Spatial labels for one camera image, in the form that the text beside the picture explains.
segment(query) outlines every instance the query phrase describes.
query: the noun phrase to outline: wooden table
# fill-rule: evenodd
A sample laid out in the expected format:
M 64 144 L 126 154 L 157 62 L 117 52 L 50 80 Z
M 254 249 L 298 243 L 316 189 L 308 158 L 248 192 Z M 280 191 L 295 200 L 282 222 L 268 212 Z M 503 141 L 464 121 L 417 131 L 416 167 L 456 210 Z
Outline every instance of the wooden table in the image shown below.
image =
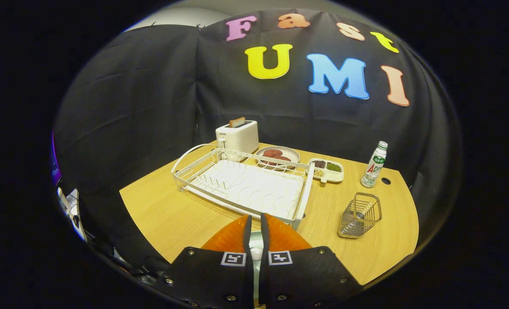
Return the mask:
M 272 145 L 260 143 L 259 149 L 267 146 Z M 184 157 L 177 170 L 214 148 L 203 146 L 194 150 Z M 383 168 L 377 184 L 365 188 L 359 180 L 366 163 L 297 151 L 302 164 L 308 164 L 311 158 L 317 157 L 344 166 L 342 182 L 321 184 L 317 179 L 312 180 L 306 217 L 297 229 L 309 244 L 331 248 L 362 285 L 414 252 L 419 234 L 417 210 L 407 184 L 397 170 Z M 178 190 L 170 174 L 175 162 L 120 190 L 123 202 L 140 231 L 169 262 L 174 261 L 186 246 L 203 246 L 222 227 L 241 216 L 187 190 Z M 381 177 L 388 178 L 391 184 L 384 184 Z M 382 220 L 358 239 L 339 237 L 337 231 L 342 213 L 356 192 L 371 193 L 380 198 Z M 253 219 L 252 230 L 260 230 L 260 220 Z

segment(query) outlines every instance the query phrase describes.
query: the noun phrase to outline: bottle cap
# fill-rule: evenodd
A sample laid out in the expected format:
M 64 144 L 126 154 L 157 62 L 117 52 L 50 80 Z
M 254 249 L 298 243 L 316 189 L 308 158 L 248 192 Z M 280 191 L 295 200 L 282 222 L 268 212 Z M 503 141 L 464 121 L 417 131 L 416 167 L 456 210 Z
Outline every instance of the bottle cap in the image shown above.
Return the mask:
M 378 146 L 384 150 L 388 149 L 388 143 L 383 141 L 378 142 Z

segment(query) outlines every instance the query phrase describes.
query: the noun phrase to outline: black cloth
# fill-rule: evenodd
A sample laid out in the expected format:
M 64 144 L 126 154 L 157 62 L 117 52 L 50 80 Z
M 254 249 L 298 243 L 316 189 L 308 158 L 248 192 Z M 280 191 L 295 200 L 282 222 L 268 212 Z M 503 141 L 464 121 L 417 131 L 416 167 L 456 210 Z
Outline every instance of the black cloth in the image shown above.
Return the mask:
M 278 17 L 292 12 L 310 25 L 279 28 Z M 257 21 L 246 37 L 226 41 L 225 23 L 249 15 Z M 336 23 L 355 26 L 365 40 L 342 35 Z M 399 53 L 386 49 L 372 31 L 390 39 Z M 282 43 L 293 45 L 287 74 L 267 80 L 251 76 L 244 51 L 267 47 L 264 65 L 273 68 L 272 46 Z M 347 58 L 364 61 L 370 97 L 347 96 L 347 84 L 339 94 L 310 92 L 313 65 L 306 56 L 311 53 L 327 55 L 337 68 Z M 403 73 L 409 106 L 387 99 L 390 86 L 382 65 Z M 139 232 L 131 227 L 119 190 L 192 146 L 213 141 L 217 127 L 238 117 L 258 121 L 260 142 L 359 162 L 368 162 L 378 141 L 386 141 L 384 166 L 399 170 L 413 186 L 421 233 L 430 233 L 423 226 L 428 216 L 452 202 L 459 184 L 454 177 L 460 172 L 451 172 L 460 171 L 458 122 L 431 68 L 386 29 L 305 9 L 253 12 L 201 29 L 155 25 L 118 35 L 70 86 L 55 122 L 56 156 L 93 224 L 119 242 L 129 230 Z

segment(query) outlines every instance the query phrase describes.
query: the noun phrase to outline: white toaster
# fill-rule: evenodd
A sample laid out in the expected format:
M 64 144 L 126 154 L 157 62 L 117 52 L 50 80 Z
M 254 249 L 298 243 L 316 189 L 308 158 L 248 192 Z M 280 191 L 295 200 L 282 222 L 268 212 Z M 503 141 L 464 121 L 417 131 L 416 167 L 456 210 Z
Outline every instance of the white toaster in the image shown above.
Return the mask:
M 258 123 L 245 121 L 238 127 L 223 125 L 216 129 L 216 140 L 219 148 L 253 153 L 258 148 Z

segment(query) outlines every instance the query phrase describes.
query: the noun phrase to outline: orange soft finger pad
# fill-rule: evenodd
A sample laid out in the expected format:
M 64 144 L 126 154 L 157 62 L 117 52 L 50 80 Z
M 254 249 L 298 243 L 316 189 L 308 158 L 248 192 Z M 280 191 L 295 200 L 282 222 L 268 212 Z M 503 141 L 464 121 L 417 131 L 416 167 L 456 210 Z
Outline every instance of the orange soft finger pad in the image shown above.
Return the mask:
M 292 227 L 272 215 L 267 213 L 264 213 L 264 215 L 270 234 L 270 251 L 294 251 L 312 248 Z
M 243 215 L 225 227 L 222 227 L 222 229 L 215 233 L 201 249 L 244 253 L 245 247 L 243 245 L 243 237 L 248 218 L 248 215 Z

